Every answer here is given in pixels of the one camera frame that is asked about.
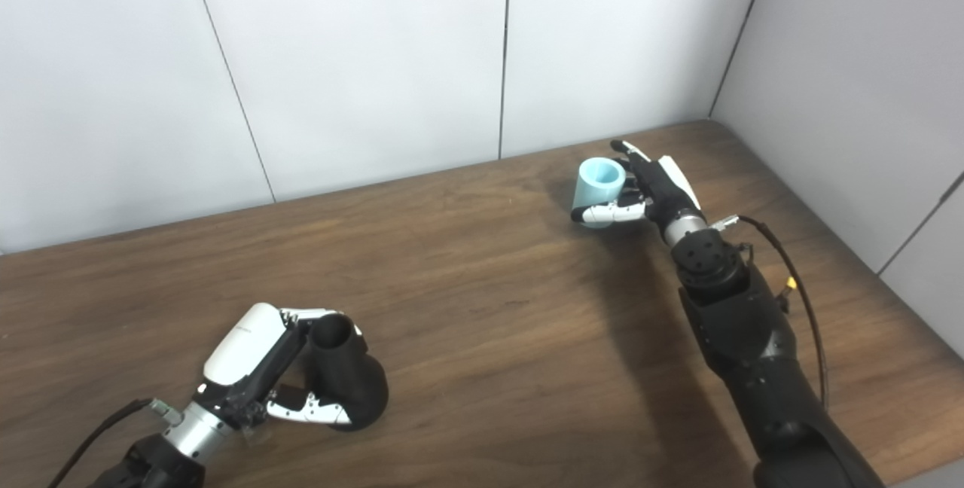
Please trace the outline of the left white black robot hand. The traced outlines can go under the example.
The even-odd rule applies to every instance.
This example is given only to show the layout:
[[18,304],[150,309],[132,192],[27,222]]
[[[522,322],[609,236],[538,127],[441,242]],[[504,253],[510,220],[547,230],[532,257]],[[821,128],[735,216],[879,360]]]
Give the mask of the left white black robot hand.
[[346,314],[255,303],[204,362],[190,412],[235,431],[268,417],[358,431],[388,398],[385,371]]

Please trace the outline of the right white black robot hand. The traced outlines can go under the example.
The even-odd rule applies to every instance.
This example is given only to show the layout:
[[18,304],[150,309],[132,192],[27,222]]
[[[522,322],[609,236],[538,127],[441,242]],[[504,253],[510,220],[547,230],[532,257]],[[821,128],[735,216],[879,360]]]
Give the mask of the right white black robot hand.
[[569,213],[572,221],[589,228],[650,221],[670,248],[709,227],[673,158],[650,158],[626,140],[612,140],[610,148],[621,156],[594,157],[579,167]]

